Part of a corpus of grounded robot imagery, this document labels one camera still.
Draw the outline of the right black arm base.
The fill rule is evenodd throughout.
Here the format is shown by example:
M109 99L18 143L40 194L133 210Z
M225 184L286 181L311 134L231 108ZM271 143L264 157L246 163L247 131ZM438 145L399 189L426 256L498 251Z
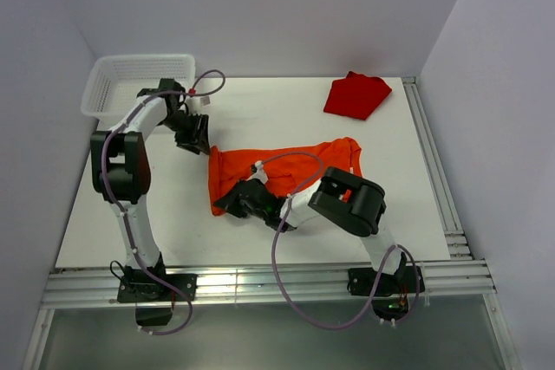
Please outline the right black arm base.
M421 268L416 268L419 292L426 290ZM372 268L348 269L347 290L353 296L369 296L377 271ZM400 319L410 309L409 295L415 295L418 284L412 268L404 268L396 275L382 274L372 301L374 313L383 320Z

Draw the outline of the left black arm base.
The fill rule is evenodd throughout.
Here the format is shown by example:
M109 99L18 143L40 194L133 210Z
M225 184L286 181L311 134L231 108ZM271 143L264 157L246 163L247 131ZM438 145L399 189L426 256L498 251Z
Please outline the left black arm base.
M173 318L178 302L192 302L197 288L197 275L170 274L163 280L171 285L153 281L143 273L133 278L121 278L116 301L135 306L134 318L141 329L161 331Z

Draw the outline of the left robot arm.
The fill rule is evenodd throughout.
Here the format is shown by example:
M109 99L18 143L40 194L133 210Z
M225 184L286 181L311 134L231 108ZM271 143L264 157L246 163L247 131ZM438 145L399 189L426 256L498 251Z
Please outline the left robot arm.
M209 117L193 111L188 98L204 95L196 84L185 88L174 79L160 80L157 88L143 88L121 121L90 137L92 183L109 203L126 244L127 260L121 267L121 286L128 292L159 300L174 286L147 213L152 175L146 141L158 126L174 133L175 145L194 154L209 154Z

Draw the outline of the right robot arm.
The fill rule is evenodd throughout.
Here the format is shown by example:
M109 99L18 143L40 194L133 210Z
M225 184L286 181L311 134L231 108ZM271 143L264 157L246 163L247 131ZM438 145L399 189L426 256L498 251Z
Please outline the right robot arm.
M378 184L330 167L308 188L279 197L269 190L262 162L251 170L248 179L239 180L213 205L237 218L257 217L266 226L283 232L322 217L361 238L380 291L392 292L403 287L407 256L400 250L386 254L395 240L385 226L385 191Z

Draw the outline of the orange t-shirt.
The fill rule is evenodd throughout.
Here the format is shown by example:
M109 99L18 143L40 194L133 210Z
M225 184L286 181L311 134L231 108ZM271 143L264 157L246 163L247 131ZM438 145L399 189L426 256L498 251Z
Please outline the orange t-shirt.
M314 146L275 150L239 149L222 152L213 146L208 162L208 191L212 214L218 217L225 213L215 205L216 201L224 197L239 180L248 179L251 176L251 166L259 160L264 162L269 191L284 197L315 174L320 162L326 168L334 166L361 176L361 154L362 148L350 137Z

